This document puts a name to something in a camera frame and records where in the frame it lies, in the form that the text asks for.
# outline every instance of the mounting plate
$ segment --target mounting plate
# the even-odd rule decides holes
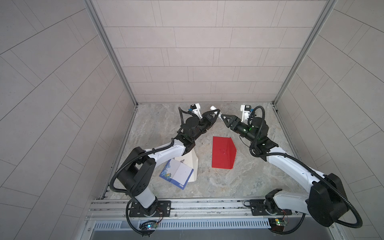
[[[157,207],[162,210],[163,217],[170,216],[170,201],[158,201]],[[160,217],[159,211],[156,211],[152,216],[145,216],[142,212],[140,212],[139,208],[140,204],[132,204],[131,209],[129,211],[129,217]]]
[[[250,205],[261,205],[261,204],[264,204],[264,199],[251,199],[249,200],[249,204]],[[292,211],[289,210],[289,209],[284,209],[285,213],[287,215],[292,215]],[[265,216],[266,214],[269,214],[265,209],[261,208],[261,207],[251,207],[251,212],[252,212],[252,216]],[[280,210],[281,214],[277,214],[277,215],[284,215],[284,212],[283,210]]]

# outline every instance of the tile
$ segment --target tile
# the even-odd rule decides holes
[[[308,89],[304,82],[297,87],[293,97],[303,110],[310,124],[314,124],[324,113],[325,109]]]
[[[145,95],[147,102],[149,103],[161,103],[161,102],[180,102],[182,101],[181,94],[151,94]]]
[[[97,1],[106,26],[156,26],[151,1]]]
[[[105,109],[105,107],[101,104],[100,101],[97,101],[96,107],[103,113],[104,117],[109,117],[109,112]]]
[[[35,88],[0,122],[0,159],[17,165],[71,96],[54,74]]]
[[[259,94],[223,94],[221,101],[223,102],[256,102]]]
[[[321,156],[319,159],[315,160],[315,163],[317,166],[321,166],[324,163],[329,162],[330,160],[332,160],[331,156],[329,155],[329,153],[326,153],[325,155]]]
[[[221,48],[219,66],[257,66],[262,48]]]
[[[353,60],[365,67],[373,75],[384,80],[384,33],[370,28],[348,54]]]
[[[55,75],[75,93],[102,60],[96,44],[90,41],[56,69]]]
[[[107,152],[100,145],[96,144],[67,204],[81,208],[85,207],[106,155]]]
[[[215,93],[244,93],[250,86],[250,82],[222,82],[216,84]]]
[[[168,50],[166,48],[162,48],[161,55],[163,55],[164,66],[169,67]]]
[[[0,187],[0,203],[32,209],[38,196]]]
[[[375,227],[372,225],[362,226],[359,229],[351,228],[351,232],[354,237],[379,237]]]
[[[262,53],[260,55],[259,62],[257,63],[258,66],[262,66],[264,64],[266,55],[268,54],[269,48],[263,48]]]
[[[316,130],[330,117],[331,116],[327,112],[325,112],[319,119],[316,120],[316,122],[314,122],[314,124],[312,124],[313,129]]]
[[[69,99],[67,105],[85,121],[105,89],[106,86],[99,74],[93,71]]]
[[[107,26],[107,23],[105,22],[103,13],[101,12],[101,9],[100,9],[100,7],[99,7],[99,4],[98,4],[97,0],[92,0],[92,3],[93,3],[93,7],[94,7],[95,10],[96,10],[97,16],[99,17],[99,20],[100,20],[102,26],[103,26],[103,27],[106,27],[106,26]]]
[[[316,86],[312,89],[313,94],[317,94],[319,90],[324,86],[324,84],[328,81],[329,77],[327,74],[324,74],[320,81],[316,84]]]
[[[333,46],[343,50],[362,23],[341,12],[332,11],[320,31],[320,36]]]
[[[384,182],[382,172],[384,168],[382,166],[383,163],[381,160],[381,155],[383,152],[383,140],[384,133],[381,131],[355,146],[357,152],[364,159],[364,161],[367,163],[369,168],[373,171],[381,183]]]
[[[273,16],[271,27],[277,27],[279,24],[281,14],[283,13],[283,10],[285,8],[286,1],[279,1],[279,4],[277,5],[275,15]]]
[[[370,176],[349,184],[349,187],[351,188],[353,193],[361,192],[378,186],[381,186],[381,183],[377,180],[375,176]]]
[[[292,81],[288,85],[288,89],[291,93],[295,93],[297,87],[302,82],[302,79],[295,73],[294,77],[292,78]]]
[[[3,239],[14,239],[31,209],[0,204],[0,232]]]
[[[291,67],[299,52],[300,48],[270,48],[263,66]]]
[[[308,56],[336,83],[353,67],[355,61],[318,36]]]
[[[372,225],[371,221],[369,220],[369,218],[365,214],[363,208],[361,207],[360,203],[356,199],[355,195],[352,193],[352,191],[349,188],[347,182],[345,181],[343,175],[341,175],[339,169],[336,167],[336,164],[333,162],[333,160],[321,165],[318,169],[319,169],[319,171],[321,171],[325,174],[333,173],[341,179],[341,182],[343,184],[346,196],[347,196],[349,202],[352,203],[352,205],[356,208],[356,210],[360,214],[360,216],[362,218],[363,226]],[[346,222],[356,222],[356,218],[351,211],[346,212],[342,216],[342,218],[344,219],[343,221],[346,221]]]
[[[211,92],[211,83],[173,83],[173,88],[175,93],[178,94],[209,94]]]
[[[119,97],[119,102],[121,103],[122,105],[122,108],[121,110],[125,111],[125,109],[127,108],[128,104],[130,104],[132,102],[132,99],[128,93],[128,91],[123,91]]]
[[[327,153],[327,149],[324,147],[320,138],[313,130],[304,113],[300,113],[293,123],[295,124],[301,138],[305,142],[305,146],[307,146],[312,159],[318,159]]]
[[[276,94],[280,90],[281,83],[257,82],[253,93]]]
[[[221,94],[183,94],[183,102],[221,102]]]
[[[45,79],[81,45],[65,21],[36,34],[12,51],[41,79]]]
[[[193,67],[194,82],[227,82],[234,78],[235,67]]]
[[[3,186],[40,196],[79,130],[60,112]]]
[[[321,68],[308,56],[305,56],[296,73],[311,91],[325,74],[324,71],[321,70]]]
[[[72,121],[74,121],[79,127],[84,124],[84,121],[70,107],[68,107],[68,105],[65,105],[61,111]]]
[[[29,239],[30,236],[37,239],[48,239],[79,175],[77,172],[59,165],[15,239]]]
[[[287,1],[277,26],[312,27],[324,4],[324,1]]]
[[[384,3],[380,0],[366,2],[364,0],[355,0],[348,11],[347,15],[366,23],[374,28],[384,31],[384,16],[382,15]]]
[[[160,48],[119,48],[119,53],[125,67],[164,66]]]
[[[110,83],[112,79],[116,76],[116,70],[115,67],[112,64],[112,61],[109,57],[105,58],[101,63],[100,63],[100,68]]]
[[[77,29],[76,25],[74,24],[71,17],[64,19],[64,21],[68,24],[70,27],[72,33],[76,37],[77,41],[80,43],[81,46],[84,46],[86,42],[84,41],[83,37],[81,36],[79,30]]]
[[[160,12],[160,5],[159,1],[153,0],[152,2],[152,10],[153,10],[153,16],[155,17],[155,24],[156,26],[163,26],[163,22],[161,19],[161,12]]]
[[[296,127],[295,127],[291,117],[289,116],[287,109],[285,108],[284,103],[282,101],[279,101],[277,103],[277,109],[280,113],[280,116],[282,117],[282,119],[284,121],[284,125],[287,128],[288,133],[293,134],[296,131]]]
[[[376,133],[380,132],[381,129],[375,124],[372,123],[368,127],[364,128],[360,132],[358,132],[353,137],[349,138],[349,141],[353,146],[356,146],[357,144],[361,143],[365,139],[375,135]]]
[[[292,120],[295,120],[297,118],[297,116],[299,116],[299,114],[302,112],[301,108],[298,108],[295,113],[291,116],[291,119]]]
[[[153,82],[188,82],[187,67],[149,67]]]
[[[113,107],[119,99],[121,92],[124,89],[125,88],[119,76],[116,75],[111,81],[111,83],[108,85],[108,87],[105,89],[99,100],[108,113],[111,113]]]
[[[96,44],[97,46],[97,49],[99,50],[102,58],[106,58],[108,56],[108,53],[107,53],[107,50],[105,49],[105,46],[103,45],[103,43],[101,42],[101,39],[100,39],[100,36],[96,36],[94,39],[93,39],[94,43]]]
[[[169,94],[167,83],[132,83],[136,94]]]
[[[9,175],[11,175],[15,168],[15,165],[0,160],[0,185],[3,185],[5,180]]]
[[[125,48],[125,43],[122,38],[119,27],[105,27],[108,39],[114,48]]]
[[[356,44],[360,41],[360,39],[364,36],[364,34],[368,31],[369,28],[370,26],[363,23],[363,25],[359,28],[359,30],[355,33],[352,39],[345,46],[343,52],[348,55],[356,46]]]
[[[84,9],[83,3],[75,0],[31,0],[27,4],[45,28]]]
[[[278,48],[286,28],[233,28],[231,48]]]
[[[88,15],[87,10],[82,10],[71,16],[84,41],[87,43],[97,35],[97,31]]]
[[[339,82],[339,86],[381,129],[384,128],[382,81],[356,64]]]
[[[116,160],[116,155],[119,152],[120,144],[116,141],[112,141],[111,147],[105,156],[103,164],[101,165],[100,171],[96,177],[96,180],[93,184],[91,195],[98,197],[103,194],[104,187],[107,186],[107,182],[109,181],[109,175],[112,171],[113,164]]]
[[[80,217],[82,212],[83,212],[83,208],[66,204],[61,214],[71,216],[71,217]]]
[[[44,27],[37,19],[37,17],[33,14],[31,9],[28,7],[27,3],[24,0],[13,0],[13,3],[17,6],[17,8],[22,12],[28,22],[33,26],[33,28],[37,31],[43,31]]]
[[[372,176],[372,172],[357,154],[348,139],[338,126],[329,118],[318,129],[317,135],[327,148],[331,158],[336,163],[347,183],[352,183]]]
[[[225,1],[217,1],[216,26],[223,26]]]
[[[101,111],[93,108],[66,155],[84,166],[106,121]]]
[[[301,48],[312,28],[287,28],[280,48]]]
[[[293,116],[297,109],[299,109],[299,104],[297,104],[295,98],[293,97],[290,91],[285,90],[285,92],[281,96],[281,102],[284,103],[284,106],[287,109],[289,116]]]
[[[100,134],[100,138],[104,140],[106,144],[111,145],[123,113],[124,111],[116,104]]]
[[[372,123],[372,120],[332,79],[323,85],[316,97],[347,138]]]
[[[9,65],[11,65],[19,74],[21,74],[30,84],[37,87],[41,83],[41,79],[36,76],[11,50],[1,54]]]
[[[116,130],[115,136],[113,137],[113,140],[119,144],[121,143],[121,141],[124,137],[124,134],[126,132],[126,129],[128,127],[128,124],[129,124],[129,121],[131,119],[131,116],[132,116],[134,109],[135,109],[135,105],[133,104],[132,101],[130,101],[128,104],[128,107],[124,111],[124,114],[121,118],[118,129]]]
[[[65,240],[70,239],[76,228],[79,218],[61,215],[49,239]]]
[[[305,146],[305,143],[301,139],[300,134],[297,130],[291,135],[291,138],[293,144],[296,147],[297,152],[299,153],[301,161],[309,167],[317,169],[316,164],[313,162],[311,154],[309,153],[307,147]]]
[[[173,28],[120,27],[127,48],[175,48]]]
[[[76,162],[72,158],[68,156],[64,156],[64,158],[61,161],[61,164],[74,170],[75,172],[81,173],[83,171],[84,166],[80,163]]]
[[[216,26],[217,1],[159,1],[163,26]]]
[[[178,48],[229,48],[232,28],[175,28]]]
[[[223,26],[269,27],[277,5],[275,1],[227,1]]]
[[[168,48],[170,66],[212,66],[213,48]]]
[[[0,53],[5,52],[18,43],[37,33],[34,27],[24,17],[22,12],[11,0],[0,4]]]
[[[35,87],[3,58],[0,58],[0,79],[0,119],[2,119]]]
[[[382,186],[367,189],[362,192],[355,193],[356,198],[364,206],[364,211],[367,213],[369,219],[371,219],[373,226],[379,233],[380,237],[383,237],[383,223],[380,221],[380,214],[382,210],[381,200],[384,199],[384,188]]]

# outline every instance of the wire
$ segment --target wire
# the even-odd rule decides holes
[[[305,218],[305,214],[303,214],[303,215],[301,216],[301,219],[300,219],[299,223],[298,223],[293,229],[291,229],[291,230],[289,230],[289,231],[286,231],[286,232],[277,232],[277,231],[274,231],[274,230],[272,230],[272,229],[270,229],[270,228],[269,228],[269,230],[270,230],[271,232],[273,232],[273,233],[280,234],[280,235],[286,235],[286,234],[293,233],[294,231],[296,231],[296,230],[301,226],[301,224],[302,224],[303,221],[304,221],[304,218]]]
[[[244,144],[244,145],[246,145],[244,142],[243,142],[243,140],[242,140],[242,138],[244,138],[244,137],[242,137],[241,135],[239,135],[239,138],[240,138],[240,140],[242,141],[242,143]]]

